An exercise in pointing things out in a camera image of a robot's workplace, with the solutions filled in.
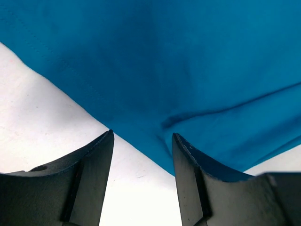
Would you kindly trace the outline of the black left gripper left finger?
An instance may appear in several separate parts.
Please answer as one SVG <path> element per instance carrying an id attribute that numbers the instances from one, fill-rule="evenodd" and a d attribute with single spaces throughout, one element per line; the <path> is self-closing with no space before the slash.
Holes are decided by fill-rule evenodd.
<path id="1" fill-rule="evenodd" d="M 113 146 L 109 130 L 55 161 L 1 174 L 1 225 L 99 225 Z"/>

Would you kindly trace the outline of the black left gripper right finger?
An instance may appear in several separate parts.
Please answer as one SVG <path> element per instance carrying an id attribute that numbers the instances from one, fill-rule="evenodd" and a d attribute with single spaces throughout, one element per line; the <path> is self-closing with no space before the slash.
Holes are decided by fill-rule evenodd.
<path id="1" fill-rule="evenodd" d="M 251 176 L 223 165 L 177 133 L 172 151 L 184 226 L 300 225 L 299 172 Z"/>

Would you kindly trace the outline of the blue t shirt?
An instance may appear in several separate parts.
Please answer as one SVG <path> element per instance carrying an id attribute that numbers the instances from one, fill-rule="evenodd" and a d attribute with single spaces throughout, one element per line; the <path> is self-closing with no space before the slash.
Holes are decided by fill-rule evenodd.
<path id="1" fill-rule="evenodd" d="M 301 143 L 298 0 L 3 0 L 0 41 L 170 173 L 173 133 L 241 171 Z"/>

